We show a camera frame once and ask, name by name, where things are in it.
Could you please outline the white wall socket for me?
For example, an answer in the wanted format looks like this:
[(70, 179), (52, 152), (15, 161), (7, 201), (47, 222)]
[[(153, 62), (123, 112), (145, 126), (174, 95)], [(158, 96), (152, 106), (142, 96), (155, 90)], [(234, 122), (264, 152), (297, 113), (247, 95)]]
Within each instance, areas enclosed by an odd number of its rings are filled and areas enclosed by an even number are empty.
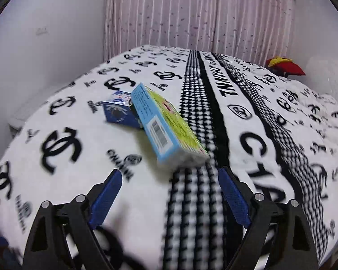
[(49, 31), (46, 27), (38, 27), (35, 29), (35, 34), (36, 35), (43, 35), (43, 34), (48, 34)]

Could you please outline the dark blue small carton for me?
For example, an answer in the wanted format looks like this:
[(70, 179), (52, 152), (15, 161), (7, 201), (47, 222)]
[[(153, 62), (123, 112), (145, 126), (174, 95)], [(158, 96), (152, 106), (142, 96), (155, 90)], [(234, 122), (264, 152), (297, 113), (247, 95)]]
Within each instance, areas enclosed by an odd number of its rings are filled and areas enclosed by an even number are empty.
[(101, 102), (106, 121), (142, 129), (138, 114), (132, 104), (131, 94), (125, 91), (115, 91), (107, 100)]

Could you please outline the light blue green carton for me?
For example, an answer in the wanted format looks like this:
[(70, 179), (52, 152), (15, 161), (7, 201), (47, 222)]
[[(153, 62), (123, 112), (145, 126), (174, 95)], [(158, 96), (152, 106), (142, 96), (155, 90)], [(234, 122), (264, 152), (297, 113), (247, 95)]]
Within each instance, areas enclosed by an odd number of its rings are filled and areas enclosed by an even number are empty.
[(201, 167), (209, 160), (202, 143), (171, 102), (143, 83), (135, 87), (131, 99), (159, 166), (175, 171)]

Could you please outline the black white logo blanket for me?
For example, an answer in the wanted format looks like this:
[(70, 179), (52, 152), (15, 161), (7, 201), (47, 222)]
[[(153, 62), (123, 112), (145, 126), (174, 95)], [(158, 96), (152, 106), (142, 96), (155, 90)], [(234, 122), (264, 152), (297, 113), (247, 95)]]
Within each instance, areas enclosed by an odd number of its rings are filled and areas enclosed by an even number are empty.
[(145, 45), (41, 100), (0, 160), (0, 234), (23, 256), (44, 201), (118, 169), (104, 225), (146, 269), (224, 269), (244, 229), (219, 185), (296, 200), (319, 264), (338, 246), (338, 102), (239, 58)]

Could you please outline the white plastic storage box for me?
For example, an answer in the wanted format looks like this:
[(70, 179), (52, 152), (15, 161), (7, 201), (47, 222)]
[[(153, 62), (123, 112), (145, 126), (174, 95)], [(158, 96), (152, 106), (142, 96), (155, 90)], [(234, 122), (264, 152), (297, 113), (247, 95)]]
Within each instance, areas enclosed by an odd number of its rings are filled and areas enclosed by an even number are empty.
[(8, 118), (8, 126), (11, 138), (14, 138), (22, 129), (29, 117), (38, 110), (55, 93), (55, 87), (49, 87), (37, 92), (34, 96), (24, 102)]

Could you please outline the red yellow pillow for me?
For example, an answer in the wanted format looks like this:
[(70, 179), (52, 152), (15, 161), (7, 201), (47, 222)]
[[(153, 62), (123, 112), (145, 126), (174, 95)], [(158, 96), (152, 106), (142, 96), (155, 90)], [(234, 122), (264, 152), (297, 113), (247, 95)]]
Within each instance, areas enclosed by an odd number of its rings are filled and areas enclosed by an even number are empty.
[(265, 67), (277, 76), (288, 78), (289, 75), (304, 76), (305, 73), (292, 59), (276, 56), (265, 61)]

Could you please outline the white glossy headboard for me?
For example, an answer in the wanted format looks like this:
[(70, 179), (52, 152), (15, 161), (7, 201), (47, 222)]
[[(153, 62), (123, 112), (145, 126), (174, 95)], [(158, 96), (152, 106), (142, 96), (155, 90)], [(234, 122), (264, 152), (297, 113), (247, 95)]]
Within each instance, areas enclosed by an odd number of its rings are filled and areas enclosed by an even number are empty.
[(338, 58), (313, 56), (302, 67), (305, 75), (298, 80), (320, 94), (328, 94), (338, 102)]

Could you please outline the pink dotted curtain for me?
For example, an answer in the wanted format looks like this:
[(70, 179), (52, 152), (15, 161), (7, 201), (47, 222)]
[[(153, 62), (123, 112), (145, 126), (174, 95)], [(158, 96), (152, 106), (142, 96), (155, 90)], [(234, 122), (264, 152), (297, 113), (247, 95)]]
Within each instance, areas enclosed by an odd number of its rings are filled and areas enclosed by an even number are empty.
[(218, 52), (259, 65), (291, 47), (295, 0), (107, 0), (104, 57), (142, 45)]

